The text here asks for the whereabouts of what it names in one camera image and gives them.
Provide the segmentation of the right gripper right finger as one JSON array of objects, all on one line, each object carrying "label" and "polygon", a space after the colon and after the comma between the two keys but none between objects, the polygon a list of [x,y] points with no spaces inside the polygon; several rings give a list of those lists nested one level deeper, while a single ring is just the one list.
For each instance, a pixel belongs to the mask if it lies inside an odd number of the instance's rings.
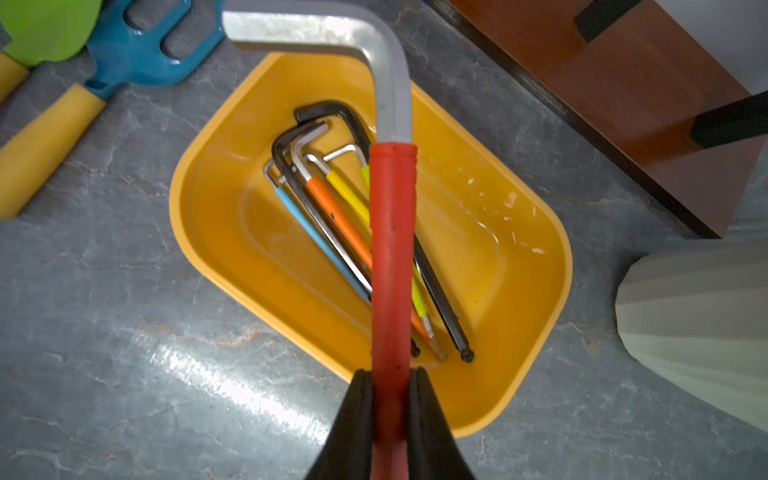
[{"label": "right gripper right finger", "polygon": [[409,478],[474,479],[422,367],[409,380]]}]

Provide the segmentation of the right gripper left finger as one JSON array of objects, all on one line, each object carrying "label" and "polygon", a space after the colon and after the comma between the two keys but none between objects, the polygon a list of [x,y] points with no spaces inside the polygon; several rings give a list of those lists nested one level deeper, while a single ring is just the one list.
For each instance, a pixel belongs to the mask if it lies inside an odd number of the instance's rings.
[{"label": "right gripper left finger", "polygon": [[357,370],[306,479],[368,480],[374,436],[372,373]]}]

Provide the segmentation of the large black hex key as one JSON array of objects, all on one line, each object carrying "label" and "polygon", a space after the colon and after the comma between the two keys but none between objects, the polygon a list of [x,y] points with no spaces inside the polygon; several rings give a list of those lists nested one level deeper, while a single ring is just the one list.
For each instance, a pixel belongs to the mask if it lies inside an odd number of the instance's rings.
[{"label": "large black hex key", "polygon": [[[362,166],[367,167],[370,161],[371,141],[367,134],[367,127],[351,106],[338,100],[324,100],[297,107],[294,110],[294,118],[298,124],[329,116],[337,116],[346,123],[354,142],[361,148],[364,157]],[[460,325],[459,315],[451,305],[441,286],[428,255],[419,242],[417,234],[414,235],[414,260],[418,275],[424,282],[426,290],[429,292],[454,346],[460,353],[461,359],[466,363],[471,363],[475,358],[475,354],[470,348],[469,340]]]}]

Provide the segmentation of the orange hex key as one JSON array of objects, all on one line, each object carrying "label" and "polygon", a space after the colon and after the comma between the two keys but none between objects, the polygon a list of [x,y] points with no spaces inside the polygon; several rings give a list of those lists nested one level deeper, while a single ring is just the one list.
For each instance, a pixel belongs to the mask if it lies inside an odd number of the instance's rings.
[{"label": "orange hex key", "polygon": [[306,133],[299,134],[290,145],[292,162],[298,169],[299,174],[304,178],[305,185],[313,199],[320,204],[325,214],[343,235],[346,243],[354,250],[355,258],[361,260],[365,265],[363,272],[371,275],[373,258],[370,243],[360,233],[357,224],[347,216],[344,208],[336,200],[337,196],[342,197],[326,180],[325,175],[314,163],[304,158],[306,153],[312,153],[308,150],[308,145],[327,133],[330,126],[326,121],[316,121],[307,123],[306,127],[309,130]]}]

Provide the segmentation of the green hex key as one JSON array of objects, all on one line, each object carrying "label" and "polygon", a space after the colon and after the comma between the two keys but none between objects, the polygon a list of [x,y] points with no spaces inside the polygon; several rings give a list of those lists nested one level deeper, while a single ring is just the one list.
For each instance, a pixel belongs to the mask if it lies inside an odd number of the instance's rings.
[{"label": "green hex key", "polygon": [[[360,173],[363,178],[363,181],[365,183],[365,186],[367,189],[370,189],[370,167],[365,160],[365,157],[363,155],[363,160],[360,161]],[[418,317],[417,320],[417,330],[419,333],[424,333],[426,335],[427,341],[430,342],[435,338],[434,330],[432,328],[432,324],[429,320],[426,301],[424,300],[423,295],[421,294],[421,291],[418,286],[419,282],[415,279],[415,276],[412,276],[411,280],[411,299],[413,304],[413,311],[416,313],[416,316]]]}]

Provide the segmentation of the blue hex key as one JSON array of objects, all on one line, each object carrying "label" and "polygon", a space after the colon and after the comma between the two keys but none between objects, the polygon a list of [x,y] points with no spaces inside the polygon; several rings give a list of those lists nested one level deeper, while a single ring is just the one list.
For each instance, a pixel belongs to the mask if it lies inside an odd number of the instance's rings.
[{"label": "blue hex key", "polygon": [[304,231],[310,236],[317,247],[324,253],[324,255],[334,265],[336,270],[344,277],[347,283],[353,288],[353,290],[360,296],[365,302],[370,302],[370,298],[366,293],[363,285],[357,280],[353,273],[348,269],[344,262],[336,255],[335,251],[326,243],[324,237],[316,230],[316,228],[305,217],[302,209],[293,201],[292,197],[283,188],[283,184],[286,182],[284,177],[279,180],[275,180],[271,175],[271,168],[275,165],[274,161],[270,159],[265,163],[263,167],[263,173],[268,183],[273,188],[275,194],[283,203],[289,213],[298,221]]}]

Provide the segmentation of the yellow hex key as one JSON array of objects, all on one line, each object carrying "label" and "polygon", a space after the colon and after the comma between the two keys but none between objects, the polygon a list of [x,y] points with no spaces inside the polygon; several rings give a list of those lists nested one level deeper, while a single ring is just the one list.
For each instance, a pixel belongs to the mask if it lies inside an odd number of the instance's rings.
[{"label": "yellow hex key", "polygon": [[332,160],[347,153],[354,153],[360,161],[363,160],[361,150],[353,144],[347,144],[343,147],[340,147],[328,154],[325,154],[322,158],[313,153],[306,153],[304,158],[316,165],[316,167],[325,175],[326,180],[331,184],[334,190],[355,211],[355,213],[364,222],[364,224],[367,227],[370,227],[370,213],[367,205],[358,197],[358,195],[347,184],[347,182],[329,166],[329,163]]}]

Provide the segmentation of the thin black hex key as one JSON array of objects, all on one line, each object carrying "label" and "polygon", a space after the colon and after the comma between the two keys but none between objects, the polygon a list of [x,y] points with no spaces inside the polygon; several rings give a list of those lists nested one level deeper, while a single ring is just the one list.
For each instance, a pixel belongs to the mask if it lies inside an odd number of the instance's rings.
[{"label": "thin black hex key", "polygon": [[[279,135],[273,142],[271,147],[272,157],[270,159],[274,161],[275,165],[271,168],[271,175],[275,180],[279,180],[281,177],[285,178],[286,182],[283,184],[283,188],[302,209],[305,217],[310,223],[324,237],[326,243],[335,251],[336,255],[363,285],[370,298],[370,302],[363,301],[344,279],[346,284],[355,292],[355,296],[358,299],[360,299],[366,306],[370,306],[373,293],[372,274],[369,275],[368,273],[363,272],[365,265],[361,260],[355,258],[354,250],[346,243],[343,235],[325,214],[320,204],[313,199],[309,189],[305,185],[304,178],[299,174],[298,169],[292,162],[290,145],[299,134],[306,133],[309,130],[309,128],[306,127],[306,124],[307,123],[297,125],[287,130]],[[313,142],[308,145],[308,150],[320,157],[324,156],[325,154],[312,149],[310,145]]]}]

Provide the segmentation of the red hex key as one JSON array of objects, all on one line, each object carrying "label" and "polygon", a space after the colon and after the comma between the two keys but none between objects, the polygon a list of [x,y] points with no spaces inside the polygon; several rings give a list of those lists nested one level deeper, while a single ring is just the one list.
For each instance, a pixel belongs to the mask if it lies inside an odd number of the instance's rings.
[{"label": "red hex key", "polygon": [[408,476],[406,412],[417,149],[408,64],[392,29],[362,7],[338,2],[228,1],[227,37],[241,48],[340,54],[367,63],[377,142],[371,155],[373,232],[372,476]]}]

